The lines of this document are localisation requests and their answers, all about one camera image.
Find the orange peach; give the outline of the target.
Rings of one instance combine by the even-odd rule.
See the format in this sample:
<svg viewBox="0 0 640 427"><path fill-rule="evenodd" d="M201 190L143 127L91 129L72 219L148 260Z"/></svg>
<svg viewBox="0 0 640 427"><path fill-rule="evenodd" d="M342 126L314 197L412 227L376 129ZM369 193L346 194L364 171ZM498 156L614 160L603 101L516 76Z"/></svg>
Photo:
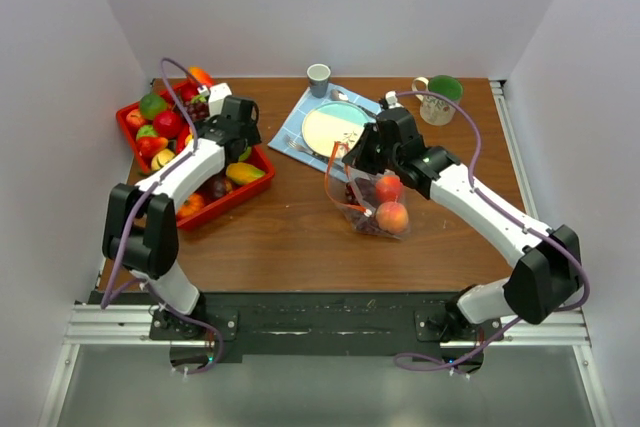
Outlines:
<svg viewBox="0 0 640 427"><path fill-rule="evenodd" d="M393 235L405 232L409 226L406 207L400 202L382 203L375 213L379 227Z"/></svg>

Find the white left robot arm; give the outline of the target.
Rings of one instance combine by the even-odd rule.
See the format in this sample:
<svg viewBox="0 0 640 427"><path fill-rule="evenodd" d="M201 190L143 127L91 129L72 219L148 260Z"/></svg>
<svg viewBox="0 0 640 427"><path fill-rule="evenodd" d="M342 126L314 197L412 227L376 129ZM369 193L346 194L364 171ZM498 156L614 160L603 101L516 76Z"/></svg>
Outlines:
<svg viewBox="0 0 640 427"><path fill-rule="evenodd" d="M102 308L115 299L115 277L124 268L173 314L171 325L183 338L205 332L207 315L196 308L201 293L177 261L176 213L206 180L261 142L258 120L256 102L227 96L221 112L205 121L166 166L135 185L120 183L111 190L102 252L113 261L113 270Z"/></svg>

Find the clear zip bag orange zipper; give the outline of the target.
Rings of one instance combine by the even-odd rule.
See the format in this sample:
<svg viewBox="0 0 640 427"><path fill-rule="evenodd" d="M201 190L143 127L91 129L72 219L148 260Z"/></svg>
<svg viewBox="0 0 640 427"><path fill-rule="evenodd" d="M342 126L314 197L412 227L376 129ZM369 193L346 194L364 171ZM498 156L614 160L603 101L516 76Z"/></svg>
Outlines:
<svg viewBox="0 0 640 427"><path fill-rule="evenodd" d="M390 172L368 174L342 162L348 145L333 144L324 174L324 189L333 205L354 231L378 237L402 239L410 232L405 188Z"/></svg>

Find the red yellow apple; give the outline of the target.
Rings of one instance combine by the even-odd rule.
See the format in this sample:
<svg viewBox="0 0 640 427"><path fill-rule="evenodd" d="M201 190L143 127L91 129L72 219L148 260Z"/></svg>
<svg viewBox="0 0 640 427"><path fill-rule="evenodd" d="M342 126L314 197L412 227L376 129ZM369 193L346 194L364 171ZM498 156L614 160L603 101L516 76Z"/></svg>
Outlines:
<svg viewBox="0 0 640 427"><path fill-rule="evenodd" d="M380 204L401 203L404 200L404 186L396 175L384 175L375 183L375 195Z"/></svg>

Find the dark red grape bunch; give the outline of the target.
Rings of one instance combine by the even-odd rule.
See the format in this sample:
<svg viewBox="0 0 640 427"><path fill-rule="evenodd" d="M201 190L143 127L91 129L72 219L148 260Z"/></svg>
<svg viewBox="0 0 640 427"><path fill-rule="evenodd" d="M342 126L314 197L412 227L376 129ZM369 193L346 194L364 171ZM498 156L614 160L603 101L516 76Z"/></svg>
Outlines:
<svg viewBox="0 0 640 427"><path fill-rule="evenodd" d="M388 237L375 218L376 208L380 205L375 195L374 183L362 177L345 185L345 200L352 206L346 212L356 232L367 235Z"/></svg>

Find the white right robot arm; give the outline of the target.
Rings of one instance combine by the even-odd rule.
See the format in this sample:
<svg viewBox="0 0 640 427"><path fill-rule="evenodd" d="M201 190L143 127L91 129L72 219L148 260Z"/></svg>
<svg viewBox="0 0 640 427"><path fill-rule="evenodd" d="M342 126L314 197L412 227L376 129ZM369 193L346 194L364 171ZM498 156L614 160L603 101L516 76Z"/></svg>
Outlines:
<svg viewBox="0 0 640 427"><path fill-rule="evenodd" d="M404 108L378 114L342 158L367 174L391 171L408 188L448 209L481 234L512 272L475 285L449 301L443 322L448 333L469 339L481 324L514 315L538 325L587 285L580 272L580 245L568 226L552 229L492 192L454 154L428 146Z"/></svg>

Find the dark purple plum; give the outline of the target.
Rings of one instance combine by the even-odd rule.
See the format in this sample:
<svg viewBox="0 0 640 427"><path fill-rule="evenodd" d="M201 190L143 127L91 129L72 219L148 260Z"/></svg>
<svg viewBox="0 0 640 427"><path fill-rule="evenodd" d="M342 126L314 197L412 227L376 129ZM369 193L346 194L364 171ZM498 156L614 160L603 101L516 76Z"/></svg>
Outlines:
<svg viewBox="0 0 640 427"><path fill-rule="evenodd" d="M218 200L233 191L233 183L226 177L212 177L206 182L204 189L212 200Z"/></svg>

